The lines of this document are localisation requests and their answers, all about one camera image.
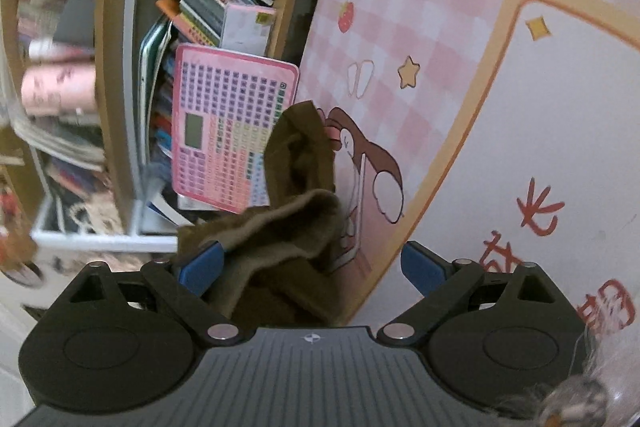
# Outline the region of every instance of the yellow star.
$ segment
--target yellow star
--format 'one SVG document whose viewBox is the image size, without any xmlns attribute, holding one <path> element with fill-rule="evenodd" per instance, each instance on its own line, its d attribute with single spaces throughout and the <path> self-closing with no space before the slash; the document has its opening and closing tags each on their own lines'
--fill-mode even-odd
<svg viewBox="0 0 640 427">
<path fill-rule="evenodd" d="M 398 68 L 400 89 L 404 89 L 406 86 L 415 87 L 418 71 L 420 71 L 420 64 L 417 64 L 411 57 L 407 56 L 404 64 Z"/>
<path fill-rule="evenodd" d="M 551 36 L 551 32 L 549 31 L 549 28 L 546 27 L 545 19 L 542 16 L 536 19 L 530 19 L 526 21 L 525 24 L 529 28 L 529 31 L 531 32 L 531 38 L 534 41 L 537 41 L 542 37 Z"/>
</svg>

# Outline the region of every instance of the pink electronic learning tablet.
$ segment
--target pink electronic learning tablet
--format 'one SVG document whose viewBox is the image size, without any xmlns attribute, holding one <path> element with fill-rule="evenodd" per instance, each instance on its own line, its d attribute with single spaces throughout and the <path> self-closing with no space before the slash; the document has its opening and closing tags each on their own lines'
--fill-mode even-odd
<svg viewBox="0 0 640 427">
<path fill-rule="evenodd" d="M 174 190 L 222 210 L 269 204 L 262 155 L 293 103 L 298 68 L 272 58 L 178 46 L 172 116 Z"/>
</svg>

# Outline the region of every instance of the brown cartoon hair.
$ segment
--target brown cartoon hair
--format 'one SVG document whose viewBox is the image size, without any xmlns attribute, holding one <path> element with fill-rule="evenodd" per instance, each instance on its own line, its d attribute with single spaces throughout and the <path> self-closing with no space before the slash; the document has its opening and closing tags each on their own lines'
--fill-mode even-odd
<svg viewBox="0 0 640 427">
<path fill-rule="evenodd" d="M 382 149 L 380 145 L 367 140 L 357 124 L 340 107 L 334 107 L 329 111 L 324 124 L 327 127 L 337 129 L 338 132 L 342 129 L 349 131 L 353 136 L 353 157 L 360 158 L 362 154 L 366 155 L 376 172 L 389 172 L 398 182 L 400 189 L 402 189 L 402 174 L 394 157 L 385 149 Z M 339 139 L 338 141 L 332 139 L 332 145 L 335 150 L 340 150 L 342 146 Z M 360 172 L 360 162 L 354 161 L 353 164 Z"/>
</svg>

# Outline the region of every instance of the brown cloth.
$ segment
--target brown cloth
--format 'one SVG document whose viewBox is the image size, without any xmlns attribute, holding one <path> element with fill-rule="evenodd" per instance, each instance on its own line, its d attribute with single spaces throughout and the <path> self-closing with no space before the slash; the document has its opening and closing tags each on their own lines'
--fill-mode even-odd
<svg viewBox="0 0 640 427">
<path fill-rule="evenodd" d="M 178 230 L 181 263 L 216 241 L 225 250 L 222 275 L 203 297 L 215 311 L 243 328 L 335 323 L 339 293 L 321 272 L 342 229 L 333 163 L 313 103 L 297 103 L 282 114 L 264 152 L 271 206 Z"/>
</svg>

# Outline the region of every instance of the silver screw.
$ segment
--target silver screw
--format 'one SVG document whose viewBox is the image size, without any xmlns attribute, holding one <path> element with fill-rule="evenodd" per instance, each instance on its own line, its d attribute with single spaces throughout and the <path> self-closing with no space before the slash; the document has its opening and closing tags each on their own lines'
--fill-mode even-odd
<svg viewBox="0 0 640 427">
<path fill-rule="evenodd" d="M 235 338 L 240 333 L 240 330 L 233 324 L 216 324 L 207 330 L 207 334 L 217 341 L 229 341 Z"/>
<path fill-rule="evenodd" d="M 403 341 L 415 334 L 415 330 L 409 324 L 403 324 L 400 322 L 387 324 L 382 330 L 386 336 L 396 341 Z"/>
</svg>

